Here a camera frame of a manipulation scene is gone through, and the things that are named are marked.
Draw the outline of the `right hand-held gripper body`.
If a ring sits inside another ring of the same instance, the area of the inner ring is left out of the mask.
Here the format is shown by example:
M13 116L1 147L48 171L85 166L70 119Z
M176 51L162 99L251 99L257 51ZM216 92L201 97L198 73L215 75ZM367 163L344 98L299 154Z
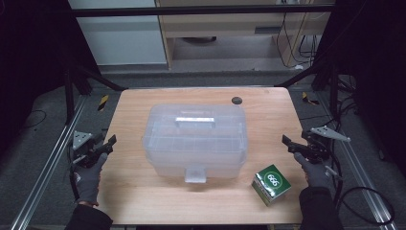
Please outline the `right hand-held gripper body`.
M302 132L302 137L307 141L309 153L306 158L313 164L333 159L334 154L327 147L330 140L350 142L351 139L327 126L312 127Z

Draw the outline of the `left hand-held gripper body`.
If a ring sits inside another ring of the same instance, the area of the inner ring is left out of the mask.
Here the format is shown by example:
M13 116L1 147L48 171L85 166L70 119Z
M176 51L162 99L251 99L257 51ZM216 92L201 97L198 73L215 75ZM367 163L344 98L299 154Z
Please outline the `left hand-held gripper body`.
M94 151L103 146L100 142L103 140L103 135L93 135L88 132L74 132L73 139L73 155L72 163L83 168L92 168L99 160L99 155Z

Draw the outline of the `green cardboard box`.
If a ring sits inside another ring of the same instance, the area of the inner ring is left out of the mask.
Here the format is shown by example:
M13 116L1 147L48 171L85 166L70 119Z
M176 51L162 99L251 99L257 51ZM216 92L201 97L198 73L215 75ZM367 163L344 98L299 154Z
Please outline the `green cardboard box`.
M266 206L290 190L291 184L275 165L270 165L253 177L252 187Z

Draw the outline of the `clear plastic storage box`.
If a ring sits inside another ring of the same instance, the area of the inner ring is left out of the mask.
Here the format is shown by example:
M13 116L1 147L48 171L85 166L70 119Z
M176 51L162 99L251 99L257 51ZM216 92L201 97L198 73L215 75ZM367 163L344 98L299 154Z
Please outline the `clear plastic storage box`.
M235 178L248 154L245 111L234 104L156 104L143 146L162 176L181 176L187 183Z

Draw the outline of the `person's right hand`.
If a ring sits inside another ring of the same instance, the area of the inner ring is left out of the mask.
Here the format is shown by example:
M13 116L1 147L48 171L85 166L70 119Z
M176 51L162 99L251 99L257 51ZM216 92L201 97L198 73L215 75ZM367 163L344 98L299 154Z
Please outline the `person's right hand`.
M298 152L294 153L294 159L301 165L309 187L328 187L329 172L324 163L312 164Z

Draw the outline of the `person's left hand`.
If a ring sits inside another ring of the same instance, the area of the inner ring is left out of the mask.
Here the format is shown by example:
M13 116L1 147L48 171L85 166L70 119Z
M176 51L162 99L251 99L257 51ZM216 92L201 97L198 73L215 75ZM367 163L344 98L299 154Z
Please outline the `person's left hand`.
M90 206L98 206L99 183L102 166L108 155L102 153L97 163L91 168L76 167L74 170L75 185L79 194L77 202Z

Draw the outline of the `black metal stand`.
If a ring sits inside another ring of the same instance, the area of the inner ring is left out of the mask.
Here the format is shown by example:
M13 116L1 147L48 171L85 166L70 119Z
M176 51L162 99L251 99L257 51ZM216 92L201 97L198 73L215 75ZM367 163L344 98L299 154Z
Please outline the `black metal stand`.
M329 112L334 118L338 118L338 68L334 63L325 59L317 60L312 66L293 78L276 84L276 87L290 87L310 75L315 76L311 84L313 90L321 91L329 86Z
M87 79L91 78L112 90L126 90L126 87L119 86L118 84L107 80L101 74L97 74L96 72L93 72L80 65L65 67L63 71L63 78L66 102L66 125L70 124L73 121L75 115L73 86L75 86L79 90L79 93L81 95L90 95L92 92L92 87Z

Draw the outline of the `white cabinet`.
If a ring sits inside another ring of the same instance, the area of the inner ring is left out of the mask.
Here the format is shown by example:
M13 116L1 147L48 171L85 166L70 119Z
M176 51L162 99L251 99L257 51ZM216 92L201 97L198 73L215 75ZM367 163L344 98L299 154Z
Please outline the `white cabinet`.
M73 10L155 7L154 0L68 0ZM99 66L166 64L157 16L80 17Z

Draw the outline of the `light wooden desk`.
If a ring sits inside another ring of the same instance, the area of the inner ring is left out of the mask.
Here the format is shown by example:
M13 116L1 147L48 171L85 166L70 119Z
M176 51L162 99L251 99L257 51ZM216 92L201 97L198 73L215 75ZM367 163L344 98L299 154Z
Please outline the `light wooden desk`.
M241 5L321 5L335 0L154 0L158 7L241 6ZM299 59L303 37L321 35L328 12L279 12L161 15L163 37L271 35L277 44L282 63L289 66Z

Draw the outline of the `aluminium floor rail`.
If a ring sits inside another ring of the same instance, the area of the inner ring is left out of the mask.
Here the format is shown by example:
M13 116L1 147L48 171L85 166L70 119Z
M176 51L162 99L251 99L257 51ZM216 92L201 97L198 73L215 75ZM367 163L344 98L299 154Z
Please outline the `aluminium floor rail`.
M369 205L374 220L378 224L380 230L398 230L395 225L395 209L392 204L386 201L384 196L375 189L370 177L356 156L351 143L338 140L336 140L336 142L340 146L343 155L346 157L351 172L357 181L356 187L350 188L345 192L340 192L337 201L338 208L344 207L344 198L350 192L360 191Z
M26 230L31 218L41 200L49 181L51 180L58 161L71 140L71 136L74 133L74 129L78 123L80 115L84 109L84 105L87 101L87 96L79 96L78 102L74 107L74 115L70 122L63 127L61 134L59 135L53 150L50 153L40 175L38 176L34 186L27 197L24 205L20 209L18 215L15 217L11 224L10 230Z

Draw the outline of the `black horizontal frame bar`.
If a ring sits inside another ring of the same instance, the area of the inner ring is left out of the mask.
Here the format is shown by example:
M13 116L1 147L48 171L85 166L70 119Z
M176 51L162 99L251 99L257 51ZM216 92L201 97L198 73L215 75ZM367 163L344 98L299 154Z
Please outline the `black horizontal frame bar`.
M75 17L194 15L232 13L279 12L333 12L334 4L317 5L241 5L241 6L191 6L159 8L82 9L70 10Z

